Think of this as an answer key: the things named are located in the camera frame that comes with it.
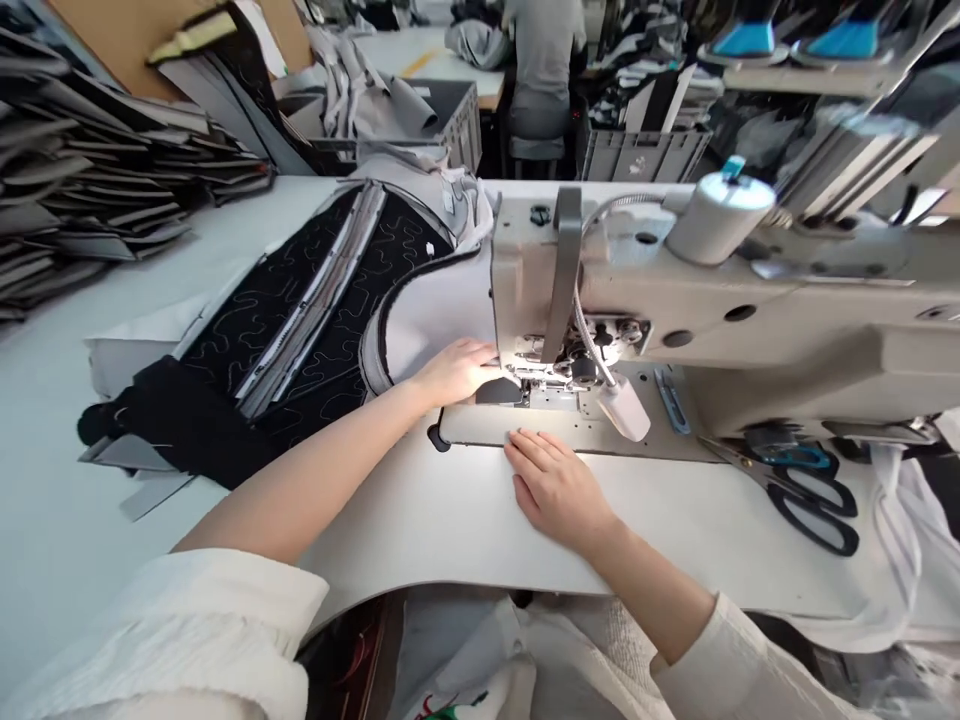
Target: gray shirt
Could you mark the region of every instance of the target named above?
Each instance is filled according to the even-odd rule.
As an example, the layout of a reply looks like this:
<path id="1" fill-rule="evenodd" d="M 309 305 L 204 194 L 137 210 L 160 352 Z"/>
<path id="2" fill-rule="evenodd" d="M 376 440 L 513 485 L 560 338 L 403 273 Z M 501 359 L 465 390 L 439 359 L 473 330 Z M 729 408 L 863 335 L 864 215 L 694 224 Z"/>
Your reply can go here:
<path id="1" fill-rule="evenodd" d="M 587 41 L 582 0 L 507 0 L 503 21 L 516 27 L 517 93 L 567 102 L 570 53 Z"/>

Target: white sleeve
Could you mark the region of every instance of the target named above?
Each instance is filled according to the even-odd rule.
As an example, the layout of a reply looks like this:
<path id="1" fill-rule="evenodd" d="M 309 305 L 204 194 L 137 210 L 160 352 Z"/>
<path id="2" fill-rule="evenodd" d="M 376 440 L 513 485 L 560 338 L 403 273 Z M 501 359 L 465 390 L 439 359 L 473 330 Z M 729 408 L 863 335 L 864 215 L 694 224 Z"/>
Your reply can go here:
<path id="1" fill-rule="evenodd" d="M 826 690 L 723 595 L 686 654 L 669 667 L 655 658 L 651 674 L 677 720 L 876 720 Z"/>
<path id="2" fill-rule="evenodd" d="M 307 676 L 293 658 L 328 590 L 316 575 L 238 550 L 157 558 L 0 716 L 77 717 L 107 706 L 152 717 L 141 712 L 145 699 L 181 708 L 199 699 L 222 701 L 218 717 L 257 709 L 271 720 L 302 718 Z"/>

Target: cardboard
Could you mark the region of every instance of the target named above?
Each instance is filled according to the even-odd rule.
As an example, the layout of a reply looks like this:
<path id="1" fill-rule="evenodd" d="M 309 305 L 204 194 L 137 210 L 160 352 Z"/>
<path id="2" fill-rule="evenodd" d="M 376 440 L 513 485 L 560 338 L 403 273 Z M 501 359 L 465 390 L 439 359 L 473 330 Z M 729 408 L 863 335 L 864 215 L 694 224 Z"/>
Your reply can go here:
<path id="1" fill-rule="evenodd" d="M 258 0 L 291 73 L 313 64 L 310 43 L 293 0 Z M 47 3 L 126 90 L 138 97 L 182 95 L 144 64 L 191 17 L 216 0 L 48 0 Z"/>

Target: gray plastic bin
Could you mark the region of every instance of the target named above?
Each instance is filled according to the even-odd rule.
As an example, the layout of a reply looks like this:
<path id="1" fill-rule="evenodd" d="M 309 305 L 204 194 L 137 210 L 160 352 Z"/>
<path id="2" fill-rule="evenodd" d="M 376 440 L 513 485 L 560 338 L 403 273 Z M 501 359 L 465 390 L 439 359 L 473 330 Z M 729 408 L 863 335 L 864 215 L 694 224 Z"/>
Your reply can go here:
<path id="1" fill-rule="evenodd" d="M 477 98 L 477 86 L 471 82 L 455 80 L 409 79 L 414 88 L 423 88 L 421 96 L 434 112 L 437 122 L 436 133 L 426 139 L 411 140 L 379 138 L 378 141 L 401 147 L 422 147 L 424 145 L 446 145 L 450 149 L 450 167 L 466 167 L 476 172 L 480 165 L 480 103 Z M 308 138 L 310 144 L 329 153 L 332 167 L 337 163 L 356 163 L 357 140 L 333 140 L 329 138 Z"/>
<path id="2" fill-rule="evenodd" d="M 707 149 L 710 136 L 699 131 L 592 130 L 580 178 L 591 182 L 683 182 Z"/>

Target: hand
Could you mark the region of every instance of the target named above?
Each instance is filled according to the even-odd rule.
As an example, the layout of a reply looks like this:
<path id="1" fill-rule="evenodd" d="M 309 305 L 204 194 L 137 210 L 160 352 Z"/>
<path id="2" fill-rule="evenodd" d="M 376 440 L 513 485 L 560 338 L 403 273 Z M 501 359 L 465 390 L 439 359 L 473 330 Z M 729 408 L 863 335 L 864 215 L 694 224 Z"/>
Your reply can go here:
<path id="1" fill-rule="evenodd" d="M 549 433 L 511 432 L 503 450 L 518 473 L 513 487 L 530 524 L 592 562 L 623 524 L 590 468 Z"/>
<path id="2" fill-rule="evenodd" d="M 499 365 L 484 366 L 495 357 L 496 345 L 463 338 L 441 350 L 410 382 L 429 407 L 452 405 L 466 400 L 484 383 L 504 376 Z"/>

